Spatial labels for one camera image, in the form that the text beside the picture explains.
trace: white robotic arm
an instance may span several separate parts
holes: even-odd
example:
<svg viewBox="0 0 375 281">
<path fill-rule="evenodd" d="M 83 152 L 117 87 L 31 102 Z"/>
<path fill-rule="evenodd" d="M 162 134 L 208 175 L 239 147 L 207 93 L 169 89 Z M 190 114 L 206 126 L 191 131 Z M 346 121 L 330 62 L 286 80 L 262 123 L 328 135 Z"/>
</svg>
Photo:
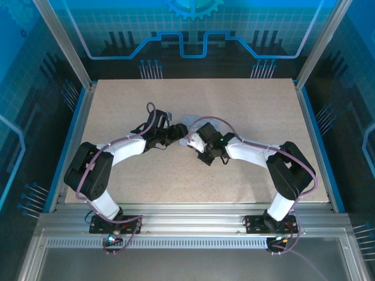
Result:
<svg viewBox="0 0 375 281">
<path fill-rule="evenodd" d="M 278 228 L 295 200 L 312 181 L 311 175 L 300 165 L 270 150 L 270 148 L 277 148 L 287 151 L 314 172 L 301 151 L 292 142 L 283 145 L 265 145 L 239 139 L 233 133 L 223 136 L 208 122 L 191 135 L 187 145 L 196 149 L 198 158 L 207 165 L 211 165 L 215 157 L 220 157 L 222 160 L 227 159 L 227 162 L 223 160 L 225 165 L 229 159 L 240 159 L 269 170 L 277 190 L 271 205 L 264 213 L 264 221 L 270 231 Z"/>
<path fill-rule="evenodd" d="M 139 155 L 155 148 L 157 144 L 167 147 L 188 134 L 184 124 L 169 124 L 170 114 L 168 112 L 156 110 L 154 122 L 152 122 L 152 114 L 150 113 L 146 123 L 131 131 L 127 138 L 118 140 L 103 150 L 84 179 L 80 195 L 85 196 L 96 212 L 108 220 L 121 220 L 122 216 L 121 209 L 107 191 L 111 168 L 133 155 Z M 152 124 L 150 130 L 143 132 L 140 129 L 141 127 L 146 128 L 150 124 Z M 77 190 L 94 155 L 105 146 L 107 144 L 93 145 L 88 142 L 80 145 L 64 177 L 64 182 L 74 191 Z"/>
</svg>

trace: glass panel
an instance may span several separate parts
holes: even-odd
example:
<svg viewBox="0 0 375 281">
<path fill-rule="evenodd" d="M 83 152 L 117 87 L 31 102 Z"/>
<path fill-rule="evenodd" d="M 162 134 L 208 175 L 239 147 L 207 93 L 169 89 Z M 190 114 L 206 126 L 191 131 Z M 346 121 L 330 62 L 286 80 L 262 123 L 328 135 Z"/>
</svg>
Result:
<svg viewBox="0 0 375 281">
<path fill-rule="evenodd" d="M 354 226 L 369 221 L 372 228 L 375 225 L 374 11 L 374 1 L 353 0 L 306 83 L 345 208 Z M 372 252 L 371 246 L 366 251 Z"/>
<path fill-rule="evenodd" d="M 99 78 L 295 78 L 336 0 L 53 0 Z"/>
<path fill-rule="evenodd" d="M 113 262 L 101 249 L 47 249 L 38 280 L 351 280 L 338 238 L 301 239 L 295 252 L 279 258 L 255 249 L 126 249 Z M 76 270 L 61 274 L 62 265 Z"/>
<path fill-rule="evenodd" d="M 0 6 L 0 280 L 16 280 L 82 86 L 32 1 Z"/>
</svg>

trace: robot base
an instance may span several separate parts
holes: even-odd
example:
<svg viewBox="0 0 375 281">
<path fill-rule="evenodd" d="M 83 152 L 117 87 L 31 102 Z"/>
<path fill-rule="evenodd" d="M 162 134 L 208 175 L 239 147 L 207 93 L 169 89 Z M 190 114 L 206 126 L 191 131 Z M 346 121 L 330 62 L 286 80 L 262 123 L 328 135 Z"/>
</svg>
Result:
<svg viewBox="0 0 375 281">
<path fill-rule="evenodd" d="M 293 234 L 298 233 L 298 226 L 293 215 L 287 215 L 280 223 L 275 232 L 271 232 L 264 223 L 262 215 L 247 215 L 242 220 L 243 226 L 246 228 L 246 234 Z"/>
<path fill-rule="evenodd" d="M 130 218 L 137 217 L 136 215 L 123 215 L 121 220 L 128 220 Z M 111 224 L 107 221 L 104 221 L 97 215 L 94 215 L 91 219 L 89 233 L 91 234 L 112 234 L 113 231 L 119 230 L 120 234 L 132 234 L 135 227 L 137 227 L 138 220 L 129 222 L 127 224 Z M 141 233 L 141 227 L 137 229 L 136 234 Z"/>
</svg>

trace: wooden table surface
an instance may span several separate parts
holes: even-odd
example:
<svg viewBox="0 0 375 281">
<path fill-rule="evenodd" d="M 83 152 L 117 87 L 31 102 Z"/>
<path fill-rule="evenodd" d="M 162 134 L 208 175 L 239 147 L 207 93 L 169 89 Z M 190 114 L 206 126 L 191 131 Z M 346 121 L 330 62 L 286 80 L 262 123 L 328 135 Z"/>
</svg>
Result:
<svg viewBox="0 0 375 281">
<path fill-rule="evenodd" d="M 270 144 L 292 141 L 310 161 L 319 187 L 302 201 L 327 202 L 318 164 L 291 79 L 99 80 L 82 142 L 106 143 L 145 122 L 147 102 L 172 113 L 213 115 L 229 121 L 246 139 Z M 220 125 L 224 135 L 229 129 Z M 115 165 L 108 191 L 118 203 L 271 202 L 269 172 L 241 160 L 207 166 L 178 143 L 152 149 Z M 66 203 L 78 203 L 69 189 Z"/>
</svg>

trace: vented metal strip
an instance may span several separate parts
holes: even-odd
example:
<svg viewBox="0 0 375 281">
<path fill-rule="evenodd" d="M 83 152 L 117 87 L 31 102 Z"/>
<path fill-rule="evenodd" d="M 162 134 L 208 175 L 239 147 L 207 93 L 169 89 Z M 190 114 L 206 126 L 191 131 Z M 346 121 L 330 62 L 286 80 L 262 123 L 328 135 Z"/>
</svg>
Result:
<svg viewBox="0 0 375 281">
<path fill-rule="evenodd" d="M 50 238 L 48 248 L 102 248 L 103 237 L 94 238 Z M 113 248 L 120 248 L 123 243 Z M 130 244 L 132 249 L 266 249 L 266 238 L 254 237 L 136 237 Z"/>
</svg>

